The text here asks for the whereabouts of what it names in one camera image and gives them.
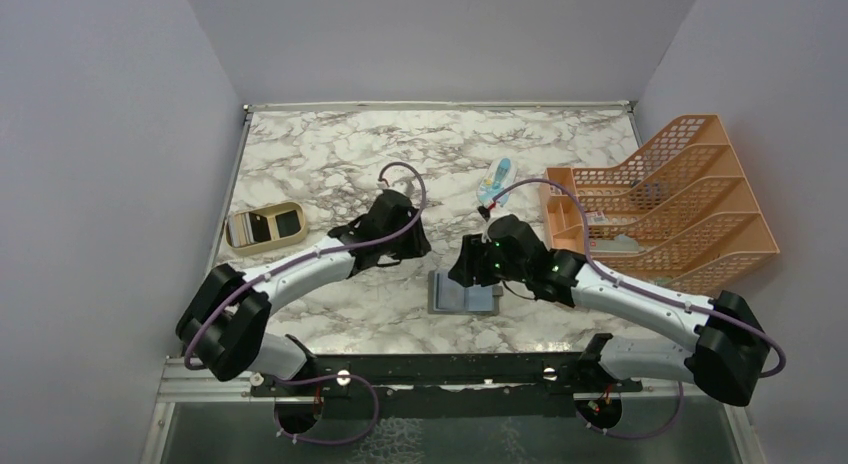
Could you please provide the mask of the taupe leather card holder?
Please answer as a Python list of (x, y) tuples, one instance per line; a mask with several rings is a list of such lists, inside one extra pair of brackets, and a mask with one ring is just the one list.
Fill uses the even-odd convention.
[(463, 287), (445, 270), (428, 273), (427, 312), (435, 315), (488, 316), (499, 313), (500, 285)]

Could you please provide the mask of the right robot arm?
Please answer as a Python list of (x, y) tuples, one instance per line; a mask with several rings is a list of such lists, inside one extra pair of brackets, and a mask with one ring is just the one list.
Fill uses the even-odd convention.
[(464, 236), (448, 276), (463, 287), (518, 282), (537, 300), (611, 314), (657, 333), (648, 340), (612, 337), (582, 358), (577, 377), (592, 391), (648, 377), (692, 383), (717, 401), (744, 407), (768, 377), (763, 367), (777, 348), (741, 296), (679, 293), (578, 252), (549, 249), (514, 215)]

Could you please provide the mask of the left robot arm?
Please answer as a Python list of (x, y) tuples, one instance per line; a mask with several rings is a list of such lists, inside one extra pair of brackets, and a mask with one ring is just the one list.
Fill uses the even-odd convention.
[(309, 351), (293, 337), (268, 333), (270, 317), (326, 285), (430, 252), (422, 210), (404, 194), (383, 191), (363, 215), (331, 229), (312, 247), (239, 271), (214, 267), (178, 320), (187, 368), (207, 369), (225, 382), (249, 371), (276, 378), (290, 394), (313, 385)]

